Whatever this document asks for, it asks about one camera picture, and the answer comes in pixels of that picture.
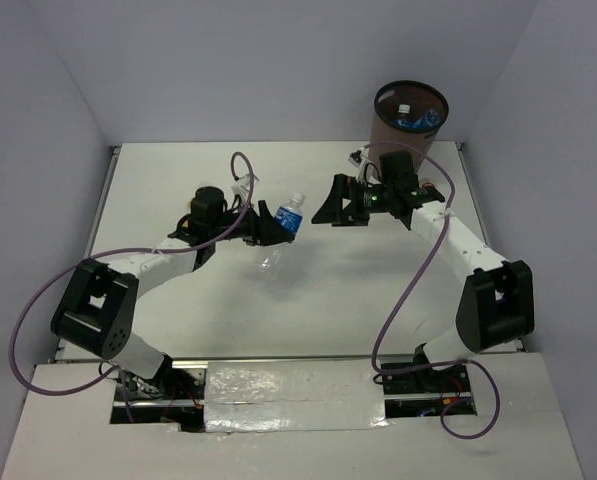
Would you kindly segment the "blue label bottle horizontal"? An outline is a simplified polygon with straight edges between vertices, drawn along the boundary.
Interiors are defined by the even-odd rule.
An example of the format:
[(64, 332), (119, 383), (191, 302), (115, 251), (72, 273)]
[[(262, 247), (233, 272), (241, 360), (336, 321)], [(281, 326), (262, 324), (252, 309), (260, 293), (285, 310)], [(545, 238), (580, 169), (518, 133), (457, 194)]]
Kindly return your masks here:
[(281, 243), (271, 246), (265, 246), (262, 249), (257, 260), (258, 271), (268, 275), (275, 276), (281, 268), (281, 260), (289, 243), (296, 238), (303, 221), (302, 206), (305, 195), (294, 192), (289, 201), (277, 208), (274, 214), (274, 221), (283, 228), (290, 236), (290, 240), (283, 240)]

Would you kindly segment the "blue label bottle white cap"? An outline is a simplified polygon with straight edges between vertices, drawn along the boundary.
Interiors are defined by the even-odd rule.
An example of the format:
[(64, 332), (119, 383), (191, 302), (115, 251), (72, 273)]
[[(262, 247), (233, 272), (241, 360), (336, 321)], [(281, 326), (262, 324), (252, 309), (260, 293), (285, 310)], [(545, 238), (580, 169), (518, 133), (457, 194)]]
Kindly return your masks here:
[(411, 106), (409, 104), (400, 104), (398, 106), (398, 111), (394, 118), (394, 124), (399, 128), (412, 127), (413, 121), (411, 120)]

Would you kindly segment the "crushed bottle blue cap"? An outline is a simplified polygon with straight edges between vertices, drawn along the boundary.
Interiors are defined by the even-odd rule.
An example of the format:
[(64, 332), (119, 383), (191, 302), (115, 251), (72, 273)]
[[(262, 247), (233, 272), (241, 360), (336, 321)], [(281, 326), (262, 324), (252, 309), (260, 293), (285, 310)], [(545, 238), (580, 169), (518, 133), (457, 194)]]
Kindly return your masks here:
[(442, 115), (436, 109), (429, 109), (412, 123), (411, 128), (417, 131), (433, 130), (440, 126), (442, 120)]

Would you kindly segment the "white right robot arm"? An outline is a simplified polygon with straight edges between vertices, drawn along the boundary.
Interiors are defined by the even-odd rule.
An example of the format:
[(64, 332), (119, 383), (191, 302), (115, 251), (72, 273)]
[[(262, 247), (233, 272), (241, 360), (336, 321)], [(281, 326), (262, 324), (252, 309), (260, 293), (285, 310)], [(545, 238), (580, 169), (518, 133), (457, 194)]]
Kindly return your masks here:
[[(434, 391), (448, 370), (473, 362), (492, 347), (533, 332), (533, 276), (524, 261), (510, 261), (489, 248), (452, 211), (457, 193), (454, 180), (437, 161), (432, 166), (447, 181), (443, 195), (423, 183), (407, 147), (371, 162), (365, 149), (351, 153), (355, 176), (339, 173), (311, 219), (312, 224), (364, 227), (374, 214), (388, 214), (427, 241), (431, 250), (397, 300), (375, 340), (371, 365), (381, 378), (412, 376), (422, 390)], [(462, 286), (454, 323), (441, 335), (419, 345), (411, 365), (387, 370), (378, 354), (389, 327), (436, 257), (442, 257)]]

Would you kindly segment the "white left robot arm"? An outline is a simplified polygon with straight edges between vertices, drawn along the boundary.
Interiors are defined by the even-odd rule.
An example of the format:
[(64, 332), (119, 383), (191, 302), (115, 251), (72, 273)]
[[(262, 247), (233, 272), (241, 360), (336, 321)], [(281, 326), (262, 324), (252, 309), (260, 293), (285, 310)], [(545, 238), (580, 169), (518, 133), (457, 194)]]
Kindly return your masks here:
[(265, 202), (256, 209), (228, 208), (223, 191), (199, 188), (175, 230), (152, 249), (109, 263), (81, 261), (53, 315), (50, 329), (60, 339), (111, 362), (138, 378), (151, 398), (192, 383), (172, 358), (134, 334), (137, 301), (164, 283), (190, 274), (212, 257), (220, 240), (241, 239), (250, 246), (294, 240), (294, 231), (273, 216)]

